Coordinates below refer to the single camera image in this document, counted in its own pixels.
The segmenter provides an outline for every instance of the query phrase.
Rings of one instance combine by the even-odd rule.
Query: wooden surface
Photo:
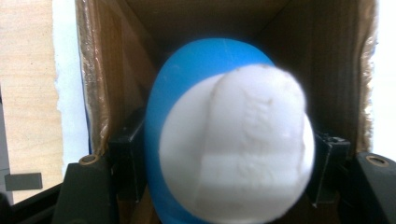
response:
[[[1,1],[0,85],[12,174],[62,181],[63,142],[52,44],[51,1]],[[17,203],[39,190],[14,192]]]

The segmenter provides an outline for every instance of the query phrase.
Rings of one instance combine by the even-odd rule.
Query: cardboard box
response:
[[[302,83],[315,129],[349,140],[354,152],[370,145],[365,109],[375,0],[86,0],[77,5],[96,153],[102,154],[107,138],[146,103],[166,58],[206,37],[234,38],[261,49]]]

